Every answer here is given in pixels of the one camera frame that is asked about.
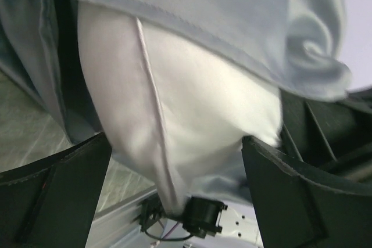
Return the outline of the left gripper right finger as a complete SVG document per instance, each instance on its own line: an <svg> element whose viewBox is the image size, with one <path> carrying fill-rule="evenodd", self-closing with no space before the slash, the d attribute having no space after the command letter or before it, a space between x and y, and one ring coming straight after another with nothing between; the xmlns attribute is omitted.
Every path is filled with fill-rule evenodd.
<svg viewBox="0 0 372 248"><path fill-rule="evenodd" d="M371 186L254 138L242 157L264 247L371 247Z"/></svg>

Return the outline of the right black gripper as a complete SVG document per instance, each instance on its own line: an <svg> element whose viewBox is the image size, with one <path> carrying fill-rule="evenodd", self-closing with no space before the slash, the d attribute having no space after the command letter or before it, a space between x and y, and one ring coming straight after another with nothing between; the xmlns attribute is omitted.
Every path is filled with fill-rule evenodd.
<svg viewBox="0 0 372 248"><path fill-rule="evenodd" d="M280 150L354 182L371 183L371 89L337 102L282 92Z"/></svg>

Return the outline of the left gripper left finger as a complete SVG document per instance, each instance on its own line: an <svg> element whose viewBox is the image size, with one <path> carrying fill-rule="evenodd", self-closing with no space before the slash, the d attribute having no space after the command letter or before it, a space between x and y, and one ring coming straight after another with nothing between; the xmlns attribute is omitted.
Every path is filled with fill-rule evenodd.
<svg viewBox="0 0 372 248"><path fill-rule="evenodd" d="M111 157L105 134L1 173L1 247L85 247Z"/></svg>

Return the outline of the grey pillowcase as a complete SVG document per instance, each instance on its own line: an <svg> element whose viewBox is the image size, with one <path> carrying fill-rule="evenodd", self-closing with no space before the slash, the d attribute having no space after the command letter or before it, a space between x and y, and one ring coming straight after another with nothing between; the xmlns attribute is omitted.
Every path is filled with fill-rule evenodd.
<svg viewBox="0 0 372 248"><path fill-rule="evenodd" d="M344 0L1 0L1 70L73 142L103 130L80 62L81 2L177 34L277 87L280 96L346 97L351 73L338 60Z"/></svg>

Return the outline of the white pillow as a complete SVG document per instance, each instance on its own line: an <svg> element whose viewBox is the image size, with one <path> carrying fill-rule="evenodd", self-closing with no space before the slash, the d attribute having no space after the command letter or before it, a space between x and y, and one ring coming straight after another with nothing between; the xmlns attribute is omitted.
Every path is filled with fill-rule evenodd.
<svg viewBox="0 0 372 248"><path fill-rule="evenodd" d="M191 41L102 6L78 5L84 79L113 150L153 181L166 211L187 196L244 203L242 139L278 146L277 87Z"/></svg>

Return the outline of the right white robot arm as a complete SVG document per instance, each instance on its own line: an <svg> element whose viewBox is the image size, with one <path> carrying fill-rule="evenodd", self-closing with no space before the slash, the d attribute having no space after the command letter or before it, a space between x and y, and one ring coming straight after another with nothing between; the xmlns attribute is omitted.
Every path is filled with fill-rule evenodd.
<svg viewBox="0 0 372 248"><path fill-rule="evenodd" d="M255 216L206 202L217 225L199 224L194 235L258 247L370 247L371 89L334 103L282 98L281 146L243 140Z"/></svg>

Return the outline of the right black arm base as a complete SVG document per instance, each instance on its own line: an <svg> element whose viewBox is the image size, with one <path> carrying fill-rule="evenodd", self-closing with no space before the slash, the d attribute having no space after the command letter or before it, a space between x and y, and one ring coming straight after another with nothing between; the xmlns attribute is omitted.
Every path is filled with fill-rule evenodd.
<svg viewBox="0 0 372 248"><path fill-rule="evenodd" d="M228 206L217 200L209 200L202 197L191 197L181 214L171 215L165 212L158 194L146 198L141 204L141 214L138 217L141 232L148 237L161 242L181 242L192 237L204 239L206 236L216 236L222 232L219 219ZM169 239L167 237L153 236L148 229L162 218L173 220L183 225L183 229L189 233L184 238Z"/></svg>

